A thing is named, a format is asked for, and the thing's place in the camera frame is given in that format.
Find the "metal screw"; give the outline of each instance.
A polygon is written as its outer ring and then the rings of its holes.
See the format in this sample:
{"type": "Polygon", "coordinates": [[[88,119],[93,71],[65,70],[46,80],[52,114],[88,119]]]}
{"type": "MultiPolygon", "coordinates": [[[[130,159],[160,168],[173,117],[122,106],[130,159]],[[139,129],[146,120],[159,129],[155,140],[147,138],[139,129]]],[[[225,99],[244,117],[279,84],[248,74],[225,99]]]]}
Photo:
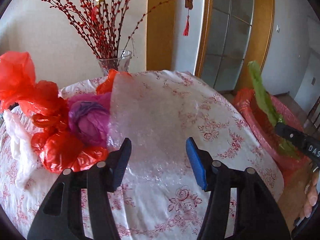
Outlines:
{"type": "Polygon", "coordinates": [[[63,175],[69,175],[70,173],[71,173],[71,169],[65,169],[62,173],[63,173],[63,175]]]}
{"type": "Polygon", "coordinates": [[[104,166],[106,166],[106,163],[104,161],[101,161],[101,162],[97,163],[97,167],[98,168],[103,168],[104,166]]]}
{"type": "Polygon", "coordinates": [[[254,168],[251,168],[251,167],[247,168],[247,173],[249,173],[249,174],[254,174],[255,172],[256,172],[256,171],[255,171],[254,168]]]}
{"type": "Polygon", "coordinates": [[[221,162],[219,162],[219,161],[213,161],[213,162],[212,162],[212,166],[218,168],[218,167],[221,166],[221,162]]]}

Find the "wall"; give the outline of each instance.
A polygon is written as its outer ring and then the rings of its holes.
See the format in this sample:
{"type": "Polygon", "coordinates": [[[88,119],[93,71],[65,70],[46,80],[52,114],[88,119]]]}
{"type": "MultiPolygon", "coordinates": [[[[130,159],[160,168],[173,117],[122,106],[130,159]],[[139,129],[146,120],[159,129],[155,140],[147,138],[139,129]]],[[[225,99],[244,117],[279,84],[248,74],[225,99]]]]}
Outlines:
{"type": "MultiPolygon", "coordinates": [[[[147,0],[131,0],[124,21],[122,44],[142,14],[147,0]]],[[[0,19],[0,53],[8,50],[28,51],[36,67],[37,80],[49,80],[64,87],[101,76],[91,49],[69,24],[65,15],[41,0],[12,0],[0,19]]],[[[135,57],[130,72],[145,70],[146,22],[134,35],[135,57]]]]}
{"type": "Polygon", "coordinates": [[[320,24],[308,18],[309,46],[311,55],[306,73],[294,100],[309,113],[320,96],[320,24]]]}
{"type": "Polygon", "coordinates": [[[199,51],[200,35],[204,13],[204,0],[193,0],[193,9],[190,10],[189,36],[183,36],[186,27],[188,9],[184,7],[184,0],[177,1],[172,67],[173,71],[189,71],[195,73],[199,51]]]}
{"type": "Polygon", "coordinates": [[[262,70],[263,84],[271,94],[290,91],[292,98],[297,95],[310,55],[308,16],[318,21],[307,0],[275,0],[273,31],[262,70]]]}
{"type": "Polygon", "coordinates": [[[298,105],[309,113],[320,96],[320,55],[311,52],[308,67],[303,77],[299,91],[294,98],[298,105]],[[311,84],[313,77],[316,78],[314,85],[311,84]]]}

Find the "orange plastic bag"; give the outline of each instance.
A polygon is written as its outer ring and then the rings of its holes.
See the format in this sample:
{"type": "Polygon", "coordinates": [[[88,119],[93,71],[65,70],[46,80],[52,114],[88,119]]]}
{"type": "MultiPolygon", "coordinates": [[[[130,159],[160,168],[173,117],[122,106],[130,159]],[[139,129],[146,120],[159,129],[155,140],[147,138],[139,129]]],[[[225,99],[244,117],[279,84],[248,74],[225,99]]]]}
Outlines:
{"type": "Polygon", "coordinates": [[[105,82],[103,82],[102,84],[98,85],[98,87],[96,89],[97,95],[105,94],[107,92],[112,92],[113,82],[114,82],[115,77],[118,73],[132,77],[127,72],[119,72],[114,69],[110,69],[107,80],[105,82]]]}

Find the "finger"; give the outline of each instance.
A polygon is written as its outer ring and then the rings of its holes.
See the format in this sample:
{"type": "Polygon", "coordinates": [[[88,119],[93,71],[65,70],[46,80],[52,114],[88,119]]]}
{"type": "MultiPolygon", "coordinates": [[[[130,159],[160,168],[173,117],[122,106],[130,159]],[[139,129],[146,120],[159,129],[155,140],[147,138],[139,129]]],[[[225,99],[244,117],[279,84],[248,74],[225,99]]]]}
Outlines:
{"type": "Polygon", "coordinates": [[[312,212],[312,206],[310,205],[310,203],[308,201],[304,204],[303,209],[304,209],[305,217],[306,218],[310,217],[311,212],[312,212]]]}
{"type": "Polygon", "coordinates": [[[319,171],[316,171],[312,176],[311,185],[313,186],[317,185],[318,180],[319,180],[319,171]]]}
{"type": "Polygon", "coordinates": [[[299,217],[300,217],[300,219],[304,219],[304,217],[305,217],[304,208],[301,208],[300,213],[299,213],[299,217]]]}
{"type": "Polygon", "coordinates": [[[316,186],[310,187],[309,193],[307,195],[307,198],[308,198],[309,203],[311,204],[311,206],[314,206],[317,203],[318,192],[316,190],[316,186]]]}

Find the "plastic bag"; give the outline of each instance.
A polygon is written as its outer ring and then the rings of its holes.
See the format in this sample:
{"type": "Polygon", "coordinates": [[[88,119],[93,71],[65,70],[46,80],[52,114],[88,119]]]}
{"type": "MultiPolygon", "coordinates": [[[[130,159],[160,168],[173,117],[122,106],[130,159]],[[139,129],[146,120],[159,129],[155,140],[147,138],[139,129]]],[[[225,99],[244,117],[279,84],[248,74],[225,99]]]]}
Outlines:
{"type": "Polygon", "coordinates": [[[127,72],[119,72],[114,69],[110,69],[107,80],[105,82],[103,82],[102,84],[98,85],[98,87],[96,89],[97,95],[101,95],[101,94],[112,91],[113,82],[114,82],[115,77],[118,73],[131,77],[131,75],[127,72]]]}
{"type": "Polygon", "coordinates": [[[69,131],[50,136],[39,147],[42,148],[39,157],[43,166],[53,173],[61,173],[66,168],[71,168],[74,172],[87,170],[108,157],[108,151],[102,147],[84,148],[84,144],[69,131]]]}
{"type": "Polygon", "coordinates": [[[9,51],[0,56],[0,112],[18,102],[26,116],[31,112],[51,115],[62,105],[56,83],[35,83],[34,65],[29,53],[9,51]]]}
{"type": "Polygon", "coordinates": [[[31,112],[52,115],[63,105],[64,99],[58,97],[58,86],[54,82],[39,81],[23,100],[18,100],[21,110],[26,116],[31,112]]]}
{"type": "Polygon", "coordinates": [[[61,107],[52,115],[34,114],[31,119],[32,123],[40,128],[44,129],[57,129],[58,131],[64,131],[68,128],[68,107],[67,102],[63,100],[61,107]]]}
{"type": "Polygon", "coordinates": [[[68,98],[68,108],[71,109],[72,105],[78,101],[97,102],[105,109],[110,110],[111,92],[107,92],[101,95],[95,95],[93,93],[78,94],[71,98],[68,98]]]}
{"type": "Polygon", "coordinates": [[[24,99],[35,85],[36,75],[29,53],[9,51],[0,56],[0,112],[24,99]]]}
{"type": "Polygon", "coordinates": [[[78,101],[69,111],[69,127],[85,144],[107,146],[110,113],[97,102],[78,101]]]}
{"type": "Polygon", "coordinates": [[[275,127],[278,122],[283,122],[283,117],[281,114],[277,113],[271,102],[269,94],[266,92],[266,89],[262,84],[259,64],[256,61],[251,61],[248,63],[248,67],[257,104],[259,108],[268,116],[272,126],[275,127]]]}
{"type": "MultiPolygon", "coordinates": [[[[279,114],[274,107],[269,94],[266,92],[262,84],[262,78],[260,75],[260,66],[256,61],[251,61],[248,64],[249,72],[252,79],[252,84],[254,87],[255,98],[259,108],[268,116],[272,127],[275,127],[278,122],[283,122],[284,119],[281,114],[279,114]]],[[[295,159],[300,159],[296,148],[293,144],[283,138],[275,136],[275,141],[279,143],[277,152],[284,156],[290,156],[295,159]]]]}
{"type": "MultiPolygon", "coordinates": [[[[271,95],[269,96],[273,106],[283,115],[285,122],[291,127],[303,131],[299,120],[292,112],[277,98],[271,95]]],[[[273,126],[268,121],[267,115],[258,107],[253,90],[249,90],[248,88],[241,89],[234,98],[233,105],[247,121],[253,134],[263,148],[277,162],[284,176],[284,180],[287,182],[292,175],[291,171],[301,168],[308,160],[308,157],[301,155],[301,159],[297,160],[278,154],[281,138],[275,134],[273,126]]]]}
{"type": "Polygon", "coordinates": [[[3,118],[7,133],[11,137],[10,148],[12,158],[17,160],[19,165],[15,184],[18,188],[24,188],[31,173],[40,164],[31,147],[31,135],[23,127],[17,114],[6,109],[3,118]]]}

